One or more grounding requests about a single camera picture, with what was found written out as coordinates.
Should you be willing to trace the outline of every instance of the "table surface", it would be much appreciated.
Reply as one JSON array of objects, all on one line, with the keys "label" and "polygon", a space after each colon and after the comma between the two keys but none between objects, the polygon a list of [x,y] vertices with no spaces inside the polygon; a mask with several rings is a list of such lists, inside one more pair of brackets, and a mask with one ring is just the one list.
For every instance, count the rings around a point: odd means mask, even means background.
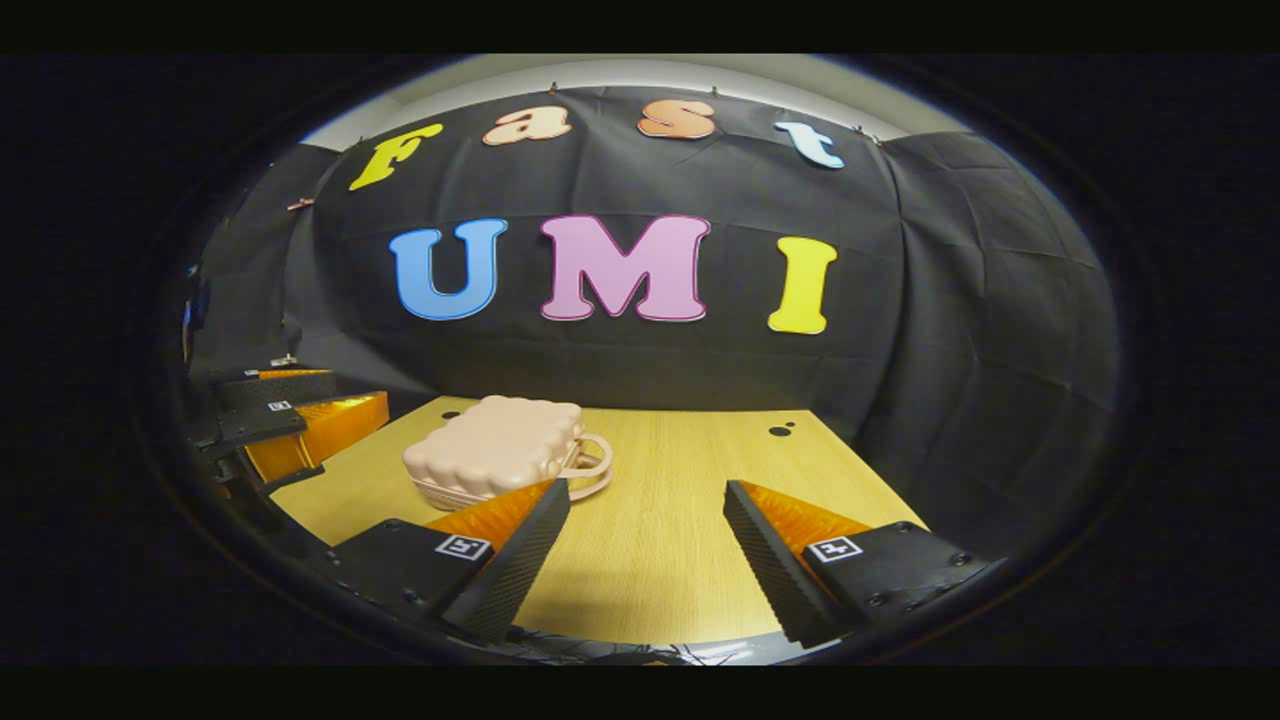
[{"label": "table surface", "polygon": [[[439,397],[271,497],[338,544],[388,518],[444,515],[401,452],[477,400]],[[724,483],[748,480],[860,523],[924,523],[806,410],[694,413],[584,407],[613,446],[613,482],[570,509],[515,623],[618,643],[701,643],[781,630],[728,523]],[[771,428],[795,423],[788,436]]]}]

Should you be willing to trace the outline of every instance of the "light blue letter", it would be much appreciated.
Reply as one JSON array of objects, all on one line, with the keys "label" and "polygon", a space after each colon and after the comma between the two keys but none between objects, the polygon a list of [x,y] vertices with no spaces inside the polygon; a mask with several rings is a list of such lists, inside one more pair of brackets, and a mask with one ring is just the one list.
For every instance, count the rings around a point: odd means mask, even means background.
[{"label": "light blue letter", "polygon": [[431,247],[440,232],[412,231],[396,236],[390,249],[396,255],[396,284],[401,304],[428,320],[460,320],[485,309],[498,290],[498,236],[507,232],[507,220],[488,218],[454,228],[453,234],[467,245],[467,286],[453,295],[435,290],[431,274]]},{"label": "light blue letter", "polygon": [[827,152],[827,149],[823,147],[823,145],[831,145],[831,138],[824,135],[818,135],[818,131],[812,127],[804,123],[773,123],[773,127],[787,131],[787,133],[791,135],[791,142],[795,143],[796,150],[814,163],[835,169],[845,167],[844,160]]}]

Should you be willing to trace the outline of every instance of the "quilted pink purse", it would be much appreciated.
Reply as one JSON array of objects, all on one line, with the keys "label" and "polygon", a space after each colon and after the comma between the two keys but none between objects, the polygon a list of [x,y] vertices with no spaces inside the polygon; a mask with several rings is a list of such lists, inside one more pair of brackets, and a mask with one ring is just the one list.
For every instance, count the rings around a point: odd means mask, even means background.
[{"label": "quilted pink purse", "polygon": [[[426,500],[458,510],[552,478],[599,479],[570,500],[599,492],[613,477],[613,448],[584,432],[571,402],[490,395],[404,450],[404,468]],[[600,457],[582,443],[600,446]]]}]

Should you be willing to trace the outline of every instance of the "letter u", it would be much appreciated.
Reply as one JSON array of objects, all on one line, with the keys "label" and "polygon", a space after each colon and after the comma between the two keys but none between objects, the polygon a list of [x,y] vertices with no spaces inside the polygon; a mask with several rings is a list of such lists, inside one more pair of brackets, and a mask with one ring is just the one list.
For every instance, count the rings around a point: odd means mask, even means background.
[{"label": "letter u", "polygon": [[461,320],[484,310],[498,290],[498,236],[507,231],[507,220],[486,218],[454,228],[453,234],[467,247],[467,284],[453,295],[435,290],[431,249],[440,242],[440,232],[412,231],[396,236],[390,251],[396,255],[396,284],[401,304],[410,313],[428,320]]}]

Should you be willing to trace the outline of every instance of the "pink letter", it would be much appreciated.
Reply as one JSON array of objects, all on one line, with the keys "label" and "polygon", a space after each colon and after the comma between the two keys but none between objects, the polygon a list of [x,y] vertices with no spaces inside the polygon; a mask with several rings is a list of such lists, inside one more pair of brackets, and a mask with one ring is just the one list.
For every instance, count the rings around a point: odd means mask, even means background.
[{"label": "pink letter", "polygon": [[636,313],[648,320],[686,323],[707,314],[698,301],[698,245],[712,229],[701,218],[664,215],[649,223],[628,255],[591,215],[564,215],[543,223],[556,243],[552,299],[543,305],[548,320],[585,320],[595,306],[582,296],[591,283],[605,311],[617,318],[631,304],[640,282],[649,293]]}]

